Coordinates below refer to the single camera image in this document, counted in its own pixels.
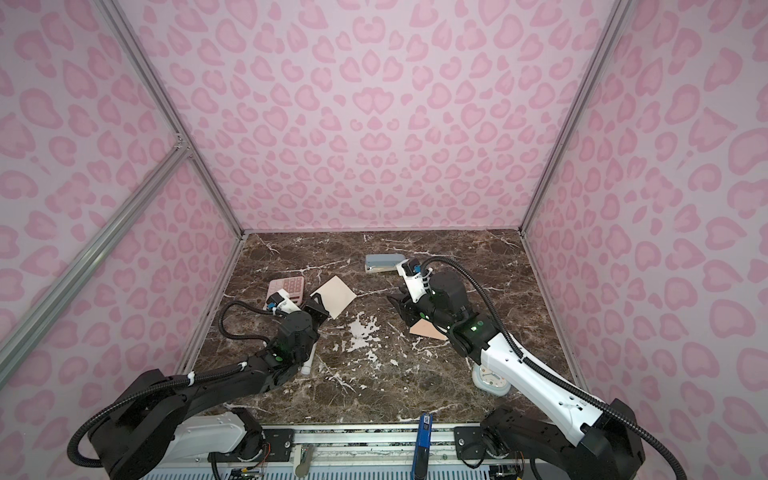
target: marble tabletop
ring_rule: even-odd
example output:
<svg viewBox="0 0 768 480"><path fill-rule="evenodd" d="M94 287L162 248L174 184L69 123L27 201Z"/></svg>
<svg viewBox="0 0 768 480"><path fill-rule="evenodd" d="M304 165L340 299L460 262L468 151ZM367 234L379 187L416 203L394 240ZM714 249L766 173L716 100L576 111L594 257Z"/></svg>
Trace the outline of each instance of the marble tabletop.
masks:
<svg viewBox="0 0 768 480"><path fill-rule="evenodd" d="M238 399L263 424L387 423L415 421L434 412L437 422L478 422L495 406L512 404L543 419L514 389L498 398L472 383L471 361L448 342L414 336L386 299L397 292L397 273L366 273L368 253L402 253L424 259L456 258L488 290L508 330L567 379L571 373L544 300L515 230L441 230L338 233L270 233L248 236L221 303L236 298L263 305L270 280L302 275L306 295L338 275L356 294L337 319L320 329L309 376L296 375L260 396ZM440 264L435 269L450 268ZM470 300L484 306L477 293ZM231 310L233 333L273 336L274 317ZM241 361L258 341L223 338L215 325L205 339L198 371ZM213 412L222 412L216 407Z"/></svg>

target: metal rail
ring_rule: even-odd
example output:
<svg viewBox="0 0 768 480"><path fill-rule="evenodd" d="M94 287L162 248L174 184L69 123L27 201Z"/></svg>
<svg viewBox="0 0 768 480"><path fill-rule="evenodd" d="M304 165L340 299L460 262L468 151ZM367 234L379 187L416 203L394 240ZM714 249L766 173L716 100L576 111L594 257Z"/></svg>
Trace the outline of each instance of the metal rail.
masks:
<svg viewBox="0 0 768 480"><path fill-rule="evenodd" d="M571 104L571 108L568 110L568 115L565 117L563 128L560 129L558 137L555 140L554 147L547 160L544 172L541 174L541 177L536 184L531 204L528 206L528 209L523 216L520 225L522 236L528 232L528 228L531 226L538 208L544 200L544 196L549 188L549 184L552 182L554 173L563 159L564 153L568 148L568 144L571 142L571 138L579 125L581 117L584 116L584 112L587 110L592 93L600 82L600 78L605 71L608 60L610 60L611 54L621 37L621 32L624 30L627 20L631 17L631 13L636 4L637 0L616 0L616 3L614 3L613 8L611 9L605 28L603 29L603 34L600 36L600 40L598 40L598 46L595 48L592 57L587 64L584 80L582 80L579 85L574 101Z"/></svg>
<svg viewBox="0 0 768 480"><path fill-rule="evenodd" d="M573 383L585 392L589 392L589 386L587 385L586 379L584 378L584 373L581 371L581 366L579 365L578 359L576 358L573 345L571 344L570 338L566 334L566 329L564 328L564 319L556 315L557 309L554 307L554 300L552 299L549 287L544 282L544 279L541 278L541 270L539 269L536 257L534 257L533 252L531 251L531 245L528 242L528 238L521 235L520 241L523 244L523 250L525 250L525 254L528 255L528 261L531 263L531 270L533 270L533 275L536 278L536 283L538 284L538 289L541 292L541 297L544 299L544 305L547 307L549 318L552 320L554 332L557 334L558 340L560 340L560 347L563 349L565 362L568 364L568 368L571 370L571 376L573 376Z"/></svg>
<svg viewBox="0 0 768 480"><path fill-rule="evenodd" d="M18 327L0 347L0 389L43 340L61 312L80 293L93 272L120 243L182 161L189 157L186 143L180 141L96 237L72 260L67 271L51 286L48 293L19 320Z"/></svg>
<svg viewBox="0 0 768 480"><path fill-rule="evenodd" d="M239 240L235 240L234 245L232 246L232 251L227 258L227 263L224 266L224 270L222 270L221 276L211 292L210 299L208 300L205 310L203 310L200 322L195 326L189 341L187 341L187 345L182 351L181 361L176 367L176 372L174 372L174 374L179 375L182 373L189 373L192 370L194 363L197 361L197 356L200 355L200 349L203 347L205 337L208 334L210 326L214 322L219 302L221 301L224 290L227 288L227 284L230 282L232 272L235 270L237 259L240 258L240 252L243 251L245 239L247 237L246 234Z"/></svg>
<svg viewBox="0 0 768 480"><path fill-rule="evenodd" d="M517 463L514 458L487 457L477 470L463 465L456 456L453 429L477 426L477 423L436 423L432 426L429 448L429 478L433 480L484 480L489 465ZM408 480L411 478L416 423L361 425L265 425L266 428L295 430L288 462L269 462L265 478L291 480L302 445L315 445L310 466L310 480ZM252 462L219 464L222 478L232 468L253 466ZM549 480L567 480L559 468L538 462L539 470ZM145 478L147 480L202 480L210 472L205 456L180 458L164 463ZM525 480L532 480L529 470Z"/></svg>
<svg viewBox="0 0 768 480"><path fill-rule="evenodd" d="M214 180L210 170L208 170L205 162L203 162L203 157L197 149L194 139L190 136L187 128L184 126L184 122L181 120L179 112L176 110L173 101L170 99L170 95L165 90L165 87L163 87L159 76L147 59L147 55L141 47L141 43L139 42L131 23L126 18L122 7L118 4L117 0L94 0L94 3L99 10L101 10L102 15L109 24L110 29L113 31L115 38L134 66L139 78L147 88L149 95L154 99L155 103L157 103L166 122L176 132L178 138L190 145L194 166L202 178L206 189L214 199L214 203L217 205L222 215L227 219L227 223L230 225L230 228L232 228L235 235L238 237L242 236L243 228L240 225L240 221L237 219L232 207L219 188L219 184Z"/></svg>

